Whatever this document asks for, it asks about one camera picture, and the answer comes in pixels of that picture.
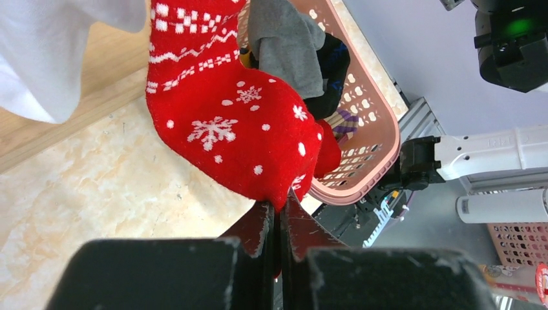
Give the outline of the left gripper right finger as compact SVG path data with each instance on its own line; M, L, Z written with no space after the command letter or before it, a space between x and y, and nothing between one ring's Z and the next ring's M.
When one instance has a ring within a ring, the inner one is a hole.
M280 212L285 309L495 309L489 285L463 253L350 247L290 191Z

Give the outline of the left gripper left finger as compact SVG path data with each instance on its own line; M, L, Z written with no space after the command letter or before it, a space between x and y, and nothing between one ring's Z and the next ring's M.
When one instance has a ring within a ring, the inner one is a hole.
M217 238L97 239L72 256L47 309L271 309L273 224L257 202Z

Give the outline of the pink plastic laundry basket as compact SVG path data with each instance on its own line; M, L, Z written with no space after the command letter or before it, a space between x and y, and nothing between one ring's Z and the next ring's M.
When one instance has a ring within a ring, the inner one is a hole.
M250 2L239 17L238 41L249 48L253 56L251 64L258 68L248 40ZM339 167L320 179L300 176L293 182L293 190L332 205L355 203L372 190L395 163L401 142L397 118L405 107L402 100L396 98L385 70L342 1L289 2L299 12L309 15L325 33L339 38L348 47L351 61L338 108L360 118L353 137L339 144Z

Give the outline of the red snowflake sock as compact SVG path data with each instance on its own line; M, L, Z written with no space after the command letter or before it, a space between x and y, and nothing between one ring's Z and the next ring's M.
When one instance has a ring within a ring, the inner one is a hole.
M246 68L243 1L152 1L146 102L161 140L225 188L281 210L311 188L322 128L283 80Z

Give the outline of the beige maroon striped sock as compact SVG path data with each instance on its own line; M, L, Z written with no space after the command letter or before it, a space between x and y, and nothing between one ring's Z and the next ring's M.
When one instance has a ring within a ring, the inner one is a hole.
M324 119L332 128L333 135L339 144L342 144L353 137L359 128L360 118L358 115L337 108L329 117Z

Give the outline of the black patterned sport sock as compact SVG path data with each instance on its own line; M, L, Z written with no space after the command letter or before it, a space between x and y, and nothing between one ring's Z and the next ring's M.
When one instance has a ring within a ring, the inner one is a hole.
M325 33L325 41L317 51L317 58L322 79L326 81L324 94L304 100L315 120L325 119L337 110L351 61L346 44L329 33Z

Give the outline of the grey sock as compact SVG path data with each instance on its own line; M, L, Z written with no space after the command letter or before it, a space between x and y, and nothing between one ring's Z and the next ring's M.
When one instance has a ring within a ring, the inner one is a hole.
M250 2L248 40L261 71L289 84L303 99L324 94L317 57L326 34L286 0Z

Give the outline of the white sock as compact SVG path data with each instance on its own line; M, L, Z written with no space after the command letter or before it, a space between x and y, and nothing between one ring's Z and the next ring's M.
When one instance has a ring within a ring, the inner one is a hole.
M1 1L1 108L66 122L80 101L91 26L137 33L146 19L145 1Z

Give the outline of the plain red sock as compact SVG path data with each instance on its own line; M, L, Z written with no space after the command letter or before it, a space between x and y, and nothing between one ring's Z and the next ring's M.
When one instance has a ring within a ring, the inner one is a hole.
M318 120L317 124L321 126L323 134L317 164L314 170L314 177L320 179L339 167L341 162L341 149L333 134L331 126L324 120Z

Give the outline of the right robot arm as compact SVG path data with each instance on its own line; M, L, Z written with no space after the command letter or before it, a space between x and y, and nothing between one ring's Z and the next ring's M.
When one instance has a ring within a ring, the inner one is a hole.
M547 87L522 93L485 81L474 47L477 7L456 1L363 1L361 30L410 99L444 135L429 151L441 181L547 166Z

